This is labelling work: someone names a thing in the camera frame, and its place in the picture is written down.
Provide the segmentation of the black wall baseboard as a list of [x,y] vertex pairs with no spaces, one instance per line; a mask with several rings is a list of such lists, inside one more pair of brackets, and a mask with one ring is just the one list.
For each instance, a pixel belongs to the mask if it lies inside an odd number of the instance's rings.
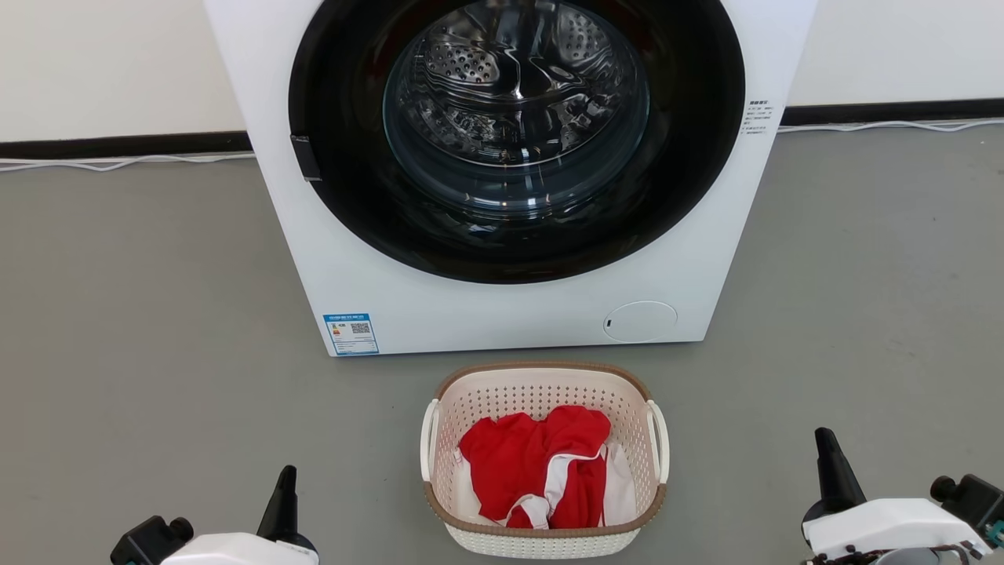
[[18,140],[0,143],[0,159],[79,160],[237,153],[252,151],[248,133],[161,133],[161,135],[70,140]]
[[1004,99],[901,101],[901,103],[789,106],[782,126],[872,124],[873,122],[953,121],[1004,118]]

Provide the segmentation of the white front-load washing machine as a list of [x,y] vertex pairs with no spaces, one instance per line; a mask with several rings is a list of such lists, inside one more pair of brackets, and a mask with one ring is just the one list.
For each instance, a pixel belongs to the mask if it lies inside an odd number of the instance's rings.
[[616,308],[660,301],[678,313],[664,342],[699,342],[712,322],[775,142],[819,0],[722,0],[737,25],[750,100],[776,105],[776,128],[740,135],[708,193],[637,253],[572,278],[485,285],[391,260],[336,219],[302,177],[290,142],[296,44],[322,0],[203,0],[249,140],[313,318],[367,312],[379,355],[625,344],[606,336]]

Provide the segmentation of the cream perforated plastic laundry basket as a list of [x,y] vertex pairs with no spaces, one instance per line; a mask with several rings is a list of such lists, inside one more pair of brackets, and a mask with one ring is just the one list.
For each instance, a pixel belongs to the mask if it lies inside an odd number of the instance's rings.
[[[454,450],[483,418],[529,414],[535,421],[554,408],[595,409],[612,425],[609,439],[624,448],[635,482],[637,517],[589,529],[491,527],[458,517]],[[668,427],[641,381],[624,369],[588,363],[503,363],[469,367],[449,376],[424,411],[420,474],[431,511],[449,536],[473,553],[514,559],[566,560],[607,556],[628,547],[664,503],[670,469]]]

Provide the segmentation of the small printed text sticker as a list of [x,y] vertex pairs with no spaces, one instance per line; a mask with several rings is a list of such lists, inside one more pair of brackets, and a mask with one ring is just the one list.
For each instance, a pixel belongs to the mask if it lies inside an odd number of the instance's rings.
[[750,100],[741,121],[740,135],[760,135],[776,128],[776,105],[770,100]]

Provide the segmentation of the round white filter cover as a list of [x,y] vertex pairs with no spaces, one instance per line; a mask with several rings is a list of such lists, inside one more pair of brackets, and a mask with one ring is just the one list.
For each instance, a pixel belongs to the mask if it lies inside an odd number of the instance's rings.
[[660,301],[635,301],[611,311],[605,318],[606,336],[616,342],[664,342],[674,332],[678,313]]

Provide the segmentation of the red garment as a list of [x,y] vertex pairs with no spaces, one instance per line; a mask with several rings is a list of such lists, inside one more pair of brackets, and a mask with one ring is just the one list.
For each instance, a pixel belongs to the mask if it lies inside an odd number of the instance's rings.
[[535,421],[483,418],[459,443],[480,515],[516,529],[589,529],[605,523],[606,440],[595,409],[566,405]]

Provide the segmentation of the white garment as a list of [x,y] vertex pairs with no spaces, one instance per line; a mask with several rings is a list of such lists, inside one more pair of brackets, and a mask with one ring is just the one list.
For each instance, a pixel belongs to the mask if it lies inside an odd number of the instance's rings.
[[613,441],[600,448],[593,459],[557,457],[556,464],[548,466],[544,496],[519,498],[501,519],[483,514],[470,462],[458,448],[454,459],[457,515],[467,522],[521,529],[581,529],[612,527],[637,517],[628,455]]

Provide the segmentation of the blue energy label sticker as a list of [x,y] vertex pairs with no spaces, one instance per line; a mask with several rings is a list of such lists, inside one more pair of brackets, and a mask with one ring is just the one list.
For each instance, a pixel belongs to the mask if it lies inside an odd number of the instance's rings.
[[374,356],[380,354],[372,319],[367,312],[324,315],[324,329],[333,346],[333,354],[341,356]]

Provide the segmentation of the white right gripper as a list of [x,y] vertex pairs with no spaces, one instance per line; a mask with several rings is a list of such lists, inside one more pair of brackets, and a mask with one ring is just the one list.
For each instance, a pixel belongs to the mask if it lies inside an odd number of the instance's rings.
[[819,501],[803,537],[806,565],[978,565],[994,551],[977,530],[926,498],[867,501],[856,473],[828,427],[814,432]]

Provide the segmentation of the round black glass washer door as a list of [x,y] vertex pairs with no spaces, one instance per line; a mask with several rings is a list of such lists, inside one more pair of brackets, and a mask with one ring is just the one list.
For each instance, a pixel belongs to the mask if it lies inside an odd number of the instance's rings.
[[737,144],[745,71],[722,0],[322,0],[288,121],[367,246],[528,285],[678,224]]

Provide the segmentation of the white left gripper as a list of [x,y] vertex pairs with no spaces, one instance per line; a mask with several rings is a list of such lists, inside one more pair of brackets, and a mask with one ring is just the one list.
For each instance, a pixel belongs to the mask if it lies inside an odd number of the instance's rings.
[[200,535],[160,565],[319,565],[316,551],[302,543],[298,529],[297,469],[286,465],[256,530]]

